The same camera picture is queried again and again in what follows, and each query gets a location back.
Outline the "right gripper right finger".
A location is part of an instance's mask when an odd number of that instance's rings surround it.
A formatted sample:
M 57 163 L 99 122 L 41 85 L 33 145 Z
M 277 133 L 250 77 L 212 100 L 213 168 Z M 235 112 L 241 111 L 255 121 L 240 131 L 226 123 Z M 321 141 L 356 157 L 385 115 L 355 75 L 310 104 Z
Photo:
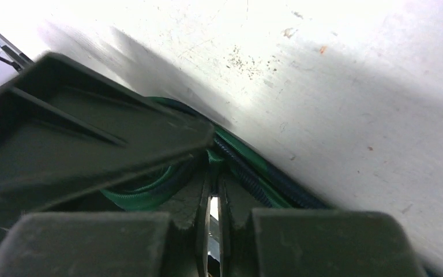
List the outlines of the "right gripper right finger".
M 387 214 L 264 208 L 227 174 L 218 187 L 223 276 L 426 276 Z

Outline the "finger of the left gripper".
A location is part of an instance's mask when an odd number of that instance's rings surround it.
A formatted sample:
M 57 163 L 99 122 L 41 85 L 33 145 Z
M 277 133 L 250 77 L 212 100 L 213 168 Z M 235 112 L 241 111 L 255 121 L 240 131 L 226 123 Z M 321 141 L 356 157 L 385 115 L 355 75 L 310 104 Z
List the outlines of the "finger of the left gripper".
M 0 87 L 0 208 L 51 205 L 182 160 L 213 125 L 58 53 Z

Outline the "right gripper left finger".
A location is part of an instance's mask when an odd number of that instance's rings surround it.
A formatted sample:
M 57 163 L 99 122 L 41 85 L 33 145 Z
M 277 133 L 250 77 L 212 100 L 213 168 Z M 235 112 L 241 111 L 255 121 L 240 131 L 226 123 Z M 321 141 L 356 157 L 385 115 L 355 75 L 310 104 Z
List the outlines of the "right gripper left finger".
M 0 243 L 0 276 L 205 276 L 209 176 L 155 212 L 23 216 Z

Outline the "green navy striped tie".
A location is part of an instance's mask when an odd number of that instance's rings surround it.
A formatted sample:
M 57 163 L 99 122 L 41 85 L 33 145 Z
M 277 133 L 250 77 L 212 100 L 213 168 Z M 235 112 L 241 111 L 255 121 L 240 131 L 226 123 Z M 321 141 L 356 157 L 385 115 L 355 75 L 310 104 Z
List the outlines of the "green navy striped tie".
M 103 189 L 102 195 L 125 211 L 152 210 L 186 186 L 200 166 L 208 166 L 215 181 L 221 172 L 227 171 L 265 207 L 328 207 L 220 125 L 214 127 L 213 146 L 200 159 L 172 164 L 123 185 Z

